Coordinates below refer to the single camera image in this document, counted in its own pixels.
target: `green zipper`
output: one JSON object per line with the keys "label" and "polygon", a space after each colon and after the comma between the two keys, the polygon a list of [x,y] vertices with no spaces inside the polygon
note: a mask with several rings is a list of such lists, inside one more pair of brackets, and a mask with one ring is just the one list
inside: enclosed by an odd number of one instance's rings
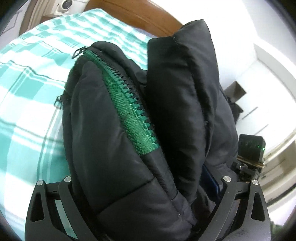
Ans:
{"label": "green zipper", "polygon": [[154,131],[147,121],[147,114],[141,103],[131,93],[126,79],[102,57],[89,49],[83,56],[95,63],[102,71],[103,80],[117,110],[128,138],[139,155],[147,154],[159,148]]}

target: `security camera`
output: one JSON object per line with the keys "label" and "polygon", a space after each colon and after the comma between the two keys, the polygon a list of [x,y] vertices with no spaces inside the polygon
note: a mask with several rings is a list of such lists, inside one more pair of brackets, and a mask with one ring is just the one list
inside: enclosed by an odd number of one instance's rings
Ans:
{"label": "security camera", "polygon": [[73,1],[72,0],[63,0],[60,2],[57,6],[57,12],[60,13],[66,13],[69,11],[70,7],[72,6]]}

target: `zipper teeth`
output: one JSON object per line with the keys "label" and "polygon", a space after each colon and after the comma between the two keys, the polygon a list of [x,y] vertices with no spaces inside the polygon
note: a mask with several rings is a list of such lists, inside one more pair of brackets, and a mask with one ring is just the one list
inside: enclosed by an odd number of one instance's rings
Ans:
{"label": "zipper teeth", "polygon": [[155,149],[159,148],[159,144],[157,143],[157,138],[155,137],[154,131],[151,129],[151,125],[148,122],[149,119],[145,116],[146,112],[144,111],[144,108],[142,107],[142,105],[137,103],[138,99],[133,98],[134,94],[131,93],[132,90],[128,88],[129,83],[127,83],[127,80],[124,77],[124,75],[121,74],[115,67],[113,67],[112,65],[104,61],[103,58],[98,53],[87,49],[85,50],[84,54],[90,55],[92,58],[97,60],[100,66],[103,67],[104,70],[114,80],[117,86],[124,93],[125,97],[128,99],[133,109],[136,111],[139,120],[144,123],[143,124],[144,128],[146,129],[148,136],[150,136],[150,140],[154,143],[154,148]]}

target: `metal screw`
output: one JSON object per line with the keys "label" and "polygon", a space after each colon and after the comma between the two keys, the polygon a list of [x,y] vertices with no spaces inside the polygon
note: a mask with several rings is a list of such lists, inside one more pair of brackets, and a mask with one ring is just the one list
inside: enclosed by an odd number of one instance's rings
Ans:
{"label": "metal screw", "polygon": [[64,181],[67,182],[67,183],[70,182],[71,180],[72,180],[72,178],[70,176],[65,177],[65,179],[64,179]]}
{"label": "metal screw", "polygon": [[39,180],[39,181],[37,181],[37,186],[41,186],[42,184],[43,184],[43,180]]}
{"label": "metal screw", "polygon": [[226,182],[230,182],[231,181],[231,178],[229,176],[224,176],[223,177],[223,180],[226,181]]}
{"label": "metal screw", "polygon": [[259,184],[259,182],[258,182],[257,180],[255,180],[255,179],[252,180],[252,183],[253,183],[254,185],[256,185],[256,186]]}

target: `wooden bed frame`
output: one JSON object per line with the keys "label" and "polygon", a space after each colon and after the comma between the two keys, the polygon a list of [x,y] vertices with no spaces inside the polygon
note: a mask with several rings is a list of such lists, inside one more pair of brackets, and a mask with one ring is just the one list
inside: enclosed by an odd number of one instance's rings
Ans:
{"label": "wooden bed frame", "polygon": [[126,24],[157,37],[171,36],[182,24],[149,0],[89,0],[85,11],[101,8]]}

